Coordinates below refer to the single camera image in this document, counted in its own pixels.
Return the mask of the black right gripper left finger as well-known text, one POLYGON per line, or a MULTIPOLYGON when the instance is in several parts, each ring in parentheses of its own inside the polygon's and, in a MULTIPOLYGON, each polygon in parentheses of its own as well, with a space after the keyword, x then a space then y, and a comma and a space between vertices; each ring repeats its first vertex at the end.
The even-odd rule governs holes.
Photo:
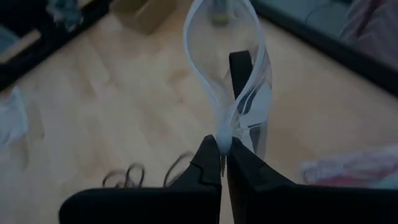
POLYGON ((60 223, 211 223, 220 220, 220 154, 215 138, 202 140, 190 165, 170 186, 88 189, 63 202, 60 223))

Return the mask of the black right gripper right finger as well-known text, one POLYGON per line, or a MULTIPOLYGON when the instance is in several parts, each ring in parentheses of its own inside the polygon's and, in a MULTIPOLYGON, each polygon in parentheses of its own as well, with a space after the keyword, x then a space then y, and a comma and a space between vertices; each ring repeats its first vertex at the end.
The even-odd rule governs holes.
POLYGON ((227 156, 235 223, 397 223, 397 191, 290 181, 233 138, 227 156))

